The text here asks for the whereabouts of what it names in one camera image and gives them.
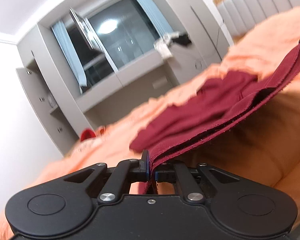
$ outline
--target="red object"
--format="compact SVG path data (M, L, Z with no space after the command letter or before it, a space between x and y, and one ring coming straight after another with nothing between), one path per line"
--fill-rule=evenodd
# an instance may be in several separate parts
M275 72L258 82L245 72L229 71L224 79L205 82L183 106L170 106L154 119L130 144L141 152L149 150L150 170L229 130L259 109L300 72L300 43ZM145 187L141 185L140 193Z
M96 136L97 135L94 132L94 130L92 130L90 128L87 128L87 129L82 131L81 136L80 136L80 141L83 142L86 139L94 138Z

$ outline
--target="curtain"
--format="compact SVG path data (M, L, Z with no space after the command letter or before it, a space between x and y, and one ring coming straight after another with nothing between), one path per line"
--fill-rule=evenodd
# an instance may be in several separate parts
M154 3L153 0L137 0L142 9L145 11L150 21L154 25L158 34L162 37L166 33L172 33L173 29Z
M58 21L52 26L52 31L62 49L63 54L65 55L70 68L74 76L76 77L80 87L87 86L87 78L84 73L82 64L79 60L77 52L74 49L72 41L70 40L69 34L66 30L65 24L63 21Z

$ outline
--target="white padded headboard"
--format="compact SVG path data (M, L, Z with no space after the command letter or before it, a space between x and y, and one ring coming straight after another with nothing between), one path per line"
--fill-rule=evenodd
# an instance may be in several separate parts
M231 36L245 34L269 16L300 6L300 0L223 0L217 5Z

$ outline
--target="screw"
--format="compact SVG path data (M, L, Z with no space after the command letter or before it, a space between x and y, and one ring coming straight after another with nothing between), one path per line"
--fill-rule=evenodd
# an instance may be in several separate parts
M154 199L148 199L147 202L148 202L148 204L155 204L156 201Z
M112 193L103 193L99 197L102 201L112 201L115 199L115 195Z
M203 195L200 193L190 193L187 198L192 201L199 201L203 199Z

